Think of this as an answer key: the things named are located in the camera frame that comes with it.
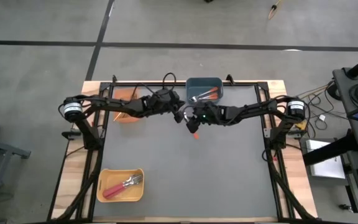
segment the red handle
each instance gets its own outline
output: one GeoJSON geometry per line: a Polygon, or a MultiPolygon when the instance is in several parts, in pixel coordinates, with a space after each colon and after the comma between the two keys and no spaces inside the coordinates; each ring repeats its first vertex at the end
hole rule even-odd
{"type": "Polygon", "coordinates": [[[123,184],[117,184],[114,187],[110,187],[107,190],[104,190],[103,197],[104,198],[111,198],[119,193],[121,193],[123,190],[125,190],[125,187],[123,184]]]}

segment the orange object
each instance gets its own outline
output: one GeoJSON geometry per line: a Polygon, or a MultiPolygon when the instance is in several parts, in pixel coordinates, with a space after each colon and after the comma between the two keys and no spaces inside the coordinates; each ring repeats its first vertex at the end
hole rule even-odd
{"type": "Polygon", "coordinates": [[[109,170],[104,169],[99,174],[98,191],[96,196],[100,202],[137,202],[144,193],[144,172],[142,169],[136,170],[109,170]],[[132,185],[122,191],[120,194],[111,198],[105,198],[103,192],[117,184],[123,183],[130,176],[142,174],[143,180],[137,185],[132,185]]]}
{"type": "MultiPolygon", "coordinates": [[[[134,92],[133,88],[120,88],[114,91],[113,98],[130,101],[133,92],[134,92]]],[[[138,95],[139,95],[139,91],[138,89],[136,89],[133,99],[137,99],[138,95]]],[[[131,117],[128,114],[122,112],[113,112],[112,115],[114,117],[113,121],[117,121],[120,123],[133,123],[139,120],[139,118],[131,117]]]]}
{"type": "Polygon", "coordinates": [[[218,99],[218,97],[219,96],[217,93],[213,93],[209,96],[204,96],[204,97],[200,98],[199,100],[216,100],[216,99],[218,99]]]}
{"type": "Polygon", "coordinates": [[[216,87],[210,89],[209,91],[207,91],[206,93],[211,93],[211,92],[217,91],[217,90],[218,90],[218,87],[216,86],[216,87]]]}

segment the gray mat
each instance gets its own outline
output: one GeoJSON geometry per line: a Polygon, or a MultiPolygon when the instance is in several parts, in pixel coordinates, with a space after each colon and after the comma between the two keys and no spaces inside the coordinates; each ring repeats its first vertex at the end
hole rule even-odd
{"type": "MultiPolygon", "coordinates": [[[[176,91],[185,99],[183,87],[176,91]]],[[[254,87],[227,87],[219,104],[256,101],[254,87]]],[[[198,133],[195,140],[172,114],[132,124],[110,119],[102,169],[142,168],[145,190],[139,202],[97,201],[94,216],[276,217],[269,171],[261,158],[260,118],[231,127],[201,126],[198,133]]]]}

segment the utensil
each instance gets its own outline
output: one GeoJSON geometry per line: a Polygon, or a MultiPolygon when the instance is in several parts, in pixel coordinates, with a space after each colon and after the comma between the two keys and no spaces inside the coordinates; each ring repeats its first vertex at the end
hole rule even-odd
{"type": "Polygon", "coordinates": [[[117,184],[117,185],[105,190],[103,192],[103,197],[111,198],[111,197],[121,193],[122,191],[124,191],[127,187],[135,185],[135,184],[139,184],[142,180],[143,180],[142,174],[132,175],[129,179],[127,179],[123,183],[117,184]]]}
{"type": "Polygon", "coordinates": [[[120,112],[120,113],[116,116],[116,118],[114,119],[114,121],[116,121],[116,120],[121,116],[121,114],[122,114],[122,112],[120,112]]]}
{"type": "Polygon", "coordinates": [[[211,99],[215,100],[218,98],[218,94],[217,94],[218,90],[219,90],[219,88],[216,86],[216,87],[206,91],[205,93],[191,97],[190,100],[193,102],[197,102],[198,100],[206,100],[206,99],[209,99],[209,96],[212,96],[212,95],[213,95],[213,98],[211,98],[211,99]]]}

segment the yellow cable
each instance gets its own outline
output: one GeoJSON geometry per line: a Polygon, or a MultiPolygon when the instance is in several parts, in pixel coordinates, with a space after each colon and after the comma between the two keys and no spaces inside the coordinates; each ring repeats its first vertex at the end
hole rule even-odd
{"type": "Polygon", "coordinates": [[[325,91],[326,88],[327,88],[327,86],[322,86],[320,89],[315,90],[315,91],[313,91],[313,92],[311,92],[311,93],[308,93],[306,96],[301,97],[301,99],[305,99],[306,97],[308,97],[308,96],[310,96],[310,95],[313,95],[313,94],[315,94],[315,93],[317,93],[317,92],[319,92],[319,91],[325,91]]]}
{"type": "Polygon", "coordinates": [[[272,6],[272,9],[270,10],[270,12],[269,12],[269,14],[268,14],[268,16],[267,16],[267,18],[268,18],[269,20],[271,20],[271,19],[273,18],[273,16],[276,15],[276,12],[277,12],[277,9],[278,9],[278,5],[280,4],[280,2],[281,2],[281,0],[278,0],[278,1],[276,2],[276,4],[274,4],[274,5],[272,6]]]}

